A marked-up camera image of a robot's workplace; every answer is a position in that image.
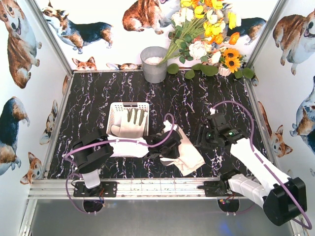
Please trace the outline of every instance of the plastic basket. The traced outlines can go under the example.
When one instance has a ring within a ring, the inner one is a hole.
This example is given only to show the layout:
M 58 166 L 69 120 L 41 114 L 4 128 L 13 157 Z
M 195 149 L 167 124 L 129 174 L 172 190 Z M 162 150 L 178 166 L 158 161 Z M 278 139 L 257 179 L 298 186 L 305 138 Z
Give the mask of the plastic basket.
M 148 113 L 146 118 L 146 125 L 144 127 L 143 136 L 149 135 L 149 104 L 147 102 L 113 102 L 110 105 L 109 118 L 107 122 L 106 133 L 112 135 L 112 125 L 120 126 L 122 121 L 122 114 L 124 109 L 140 109 Z

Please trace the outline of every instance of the black marble table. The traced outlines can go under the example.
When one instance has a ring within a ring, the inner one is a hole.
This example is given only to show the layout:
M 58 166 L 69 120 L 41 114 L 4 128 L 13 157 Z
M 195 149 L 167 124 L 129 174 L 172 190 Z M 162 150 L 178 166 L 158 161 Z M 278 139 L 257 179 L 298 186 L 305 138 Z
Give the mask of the black marble table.
M 149 134 L 163 128 L 166 113 L 174 114 L 175 122 L 181 126 L 193 143 L 198 125 L 204 122 L 209 109 L 224 100 L 242 103 L 252 113 L 248 93 L 243 82 L 231 77 L 205 77 L 196 74 L 192 80 L 185 72 L 168 75 L 160 84 L 145 81 L 143 72 L 77 73 L 73 78 L 71 92 L 65 108 L 61 128 L 49 168 L 48 178 L 66 178 L 74 172 L 74 166 L 63 159 L 71 150 L 71 143 L 94 131 L 106 128 L 112 102 L 148 102 L 150 104 Z M 250 133 L 250 119 L 238 106 L 232 104 L 218 107 L 231 125 Z M 265 153 L 264 145 L 255 122 L 254 145 Z M 245 175 L 249 170 L 235 157 L 217 148 L 201 151 L 205 164 L 186 177 L 215 177 L 231 169 Z M 172 166 L 163 166 L 158 159 L 109 158 L 101 168 L 101 178 L 173 178 L 183 177 Z

